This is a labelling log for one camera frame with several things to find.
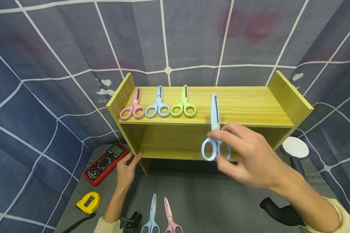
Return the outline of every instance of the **right hand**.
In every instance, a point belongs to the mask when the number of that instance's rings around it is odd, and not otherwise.
[[[228,144],[241,155],[237,165],[219,154],[216,157],[219,171],[238,182],[275,191],[285,182],[286,174],[294,171],[276,155],[261,134],[239,123],[229,122],[221,130],[207,135]]]

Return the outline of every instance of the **sleeve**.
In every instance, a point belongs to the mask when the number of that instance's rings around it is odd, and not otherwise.
[[[329,199],[325,198],[327,201],[329,201],[335,210],[337,211],[341,225],[340,227],[336,230],[333,231],[332,233],[350,233],[350,214],[341,206],[341,204],[336,200],[336,199]],[[306,226],[299,226],[300,230],[303,233],[322,233],[320,231],[317,231],[313,229],[312,227],[306,225]]]
[[[99,218],[94,233],[123,233],[123,229],[119,228],[121,221],[108,223],[103,217]]]

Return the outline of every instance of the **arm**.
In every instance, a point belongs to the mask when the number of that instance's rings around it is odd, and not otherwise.
[[[139,163],[142,154],[139,153],[133,158],[130,152],[117,164],[117,186],[111,197],[106,212],[99,219],[94,233],[120,233],[119,219],[121,217],[124,200],[135,178],[135,168]]]
[[[342,222],[335,206],[286,165],[262,135],[236,122],[229,122],[222,130],[209,132],[208,136],[230,145],[241,155],[237,165],[217,155],[221,172],[243,184],[278,193],[316,231],[334,232],[340,228]]]

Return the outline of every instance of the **pink scissors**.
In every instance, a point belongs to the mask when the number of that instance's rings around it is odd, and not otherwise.
[[[134,96],[132,97],[132,105],[128,106],[127,108],[124,108],[121,110],[121,113],[119,113],[119,118],[121,118],[122,120],[128,120],[131,118],[131,116],[133,115],[134,118],[136,119],[141,119],[144,117],[145,115],[145,111],[144,111],[144,107],[139,105],[140,102],[140,94],[141,94],[141,88],[138,87],[136,88],[136,91],[134,93]],[[136,112],[138,110],[142,110],[143,113],[140,115],[136,115]],[[128,115],[126,115],[125,117],[123,116],[123,113],[129,111]]]
[[[169,225],[167,226],[165,233],[176,233],[176,228],[180,228],[181,232],[183,233],[183,228],[179,226],[178,224],[174,223],[172,212],[170,208],[169,201],[167,200],[167,197],[163,198],[163,202],[165,203],[165,211],[166,211],[166,217]]]

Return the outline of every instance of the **scissors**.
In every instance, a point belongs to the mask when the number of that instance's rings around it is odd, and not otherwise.
[[[219,106],[218,106],[218,99],[216,94],[213,94],[212,98],[211,98],[211,130],[219,130],[220,129],[220,125],[219,125]],[[206,143],[210,142],[213,146],[213,153],[211,155],[211,157],[207,158],[205,156],[205,145]],[[204,142],[202,143],[202,147],[201,147],[201,154],[202,157],[204,157],[204,159],[206,159],[207,161],[213,161],[216,157],[217,154],[221,154],[221,144],[222,141],[221,140],[217,140],[214,138],[206,138],[204,140]],[[227,145],[228,147],[228,156],[227,159],[229,159],[231,157],[231,147],[229,147],[229,145]]]
[[[168,105],[164,105],[162,103],[162,99],[163,99],[163,88],[162,88],[162,86],[158,86],[157,95],[156,95],[156,102],[154,103],[154,105],[149,106],[145,110],[145,116],[147,118],[155,117],[157,112],[158,112],[158,115],[160,115],[161,117],[167,117],[168,115],[170,115],[170,108],[168,107]],[[167,113],[165,113],[165,114],[161,113],[161,110],[163,108],[167,109]],[[154,109],[154,113],[152,115],[148,115],[148,111],[151,109]]]
[[[121,113],[119,113],[119,118],[121,118],[122,120],[128,120],[131,118],[131,116],[133,115],[134,118],[136,119],[141,119],[144,117],[144,107],[139,105],[140,102],[140,94],[141,94],[141,88],[138,87],[136,88],[136,91],[134,93],[134,96],[132,97],[132,105],[128,106],[127,108],[124,108],[121,110]],[[142,110],[143,113],[140,115],[136,115],[136,112],[138,110]],[[128,115],[126,115],[125,117],[123,116],[123,113],[129,111]]]
[[[153,233],[154,228],[158,229],[158,232],[161,232],[159,230],[158,224],[154,221],[154,218],[156,217],[156,209],[157,209],[157,194],[153,194],[152,197],[152,203],[150,206],[150,217],[149,221],[141,228],[141,233],[143,233],[143,230],[147,227],[148,233]]]
[[[167,232],[176,233],[176,228],[180,228],[181,232],[183,233],[183,228],[178,224],[174,223],[170,204],[169,204],[169,201],[167,200],[167,197],[163,198],[163,202],[165,203],[165,212],[166,212],[167,221],[169,223],[169,225],[165,230],[165,233]]]
[[[173,113],[173,110],[175,108],[180,108],[180,111],[178,113]],[[187,113],[188,108],[192,108],[193,113]],[[170,111],[173,117],[178,117],[183,112],[184,112],[184,115],[186,115],[187,117],[194,117],[196,115],[196,107],[188,103],[188,86],[187,85],[184,85],[183,90],[181,91],[181,102],[178,103],[177,105],[172,106]]]

